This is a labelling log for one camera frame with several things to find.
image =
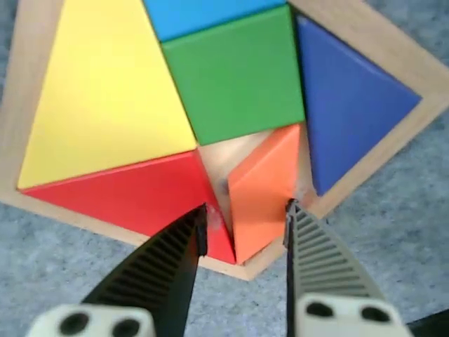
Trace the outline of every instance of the wooden block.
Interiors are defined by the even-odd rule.
[[[144,0],[154,30],[161,41],[221,25],[285,2],[286,0]]]
[[[297,23],[312,177],[323,195],[421,97],[311,20]]]
[[[207,202],[208,255],[235,263],[225,223],[197,150],[22,192],[148,236]]]
[[[294,197],[300,126],[275,130],[229,175],[234,246],[243,263],[284,233]]]
[[[195,147],[143,4],[66,0],[18,187]]]
[[[232,234],[232,217],[228,175],[270,134],[271,130],[263,131],[198,148],[230,234]]]
[[[201,145],[304,119],[287,5],[166,42],[163,50]]]

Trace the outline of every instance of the blue triangle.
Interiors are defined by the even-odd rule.
[[[309,19],[297,19],[311,169],[326,193],[421,97]]]

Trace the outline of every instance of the screw hole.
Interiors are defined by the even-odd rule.
[[[112,330],[113,337],[134,337],[138,334],[140,323],[135,319],[124,319],[117,323]]]
[[[366,307],[362,309],[362,317],[368,321],[374,322],[390,322],[390,316],[383,310],[374,307]]]
[[[331,307],[320,302],[313,302],[307,306],[306,309],[309,315],[318,317],[333,317],[334,312]]]
[[[89,316],[83,312],[76,312],[64,318],[59,326],[60,333],[64,336],[73,336],[82,332],[89,322]]]

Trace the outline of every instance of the light blue piece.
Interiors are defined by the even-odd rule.
[[[143,0],[161,42],[280,6],[286,0]]]
[[[297,23],[312,177],[323,195],[421,97],[311,20]]]

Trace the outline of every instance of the green square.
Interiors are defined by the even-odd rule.
[[[162,48],[200,145],[304,120],[288,5]]]

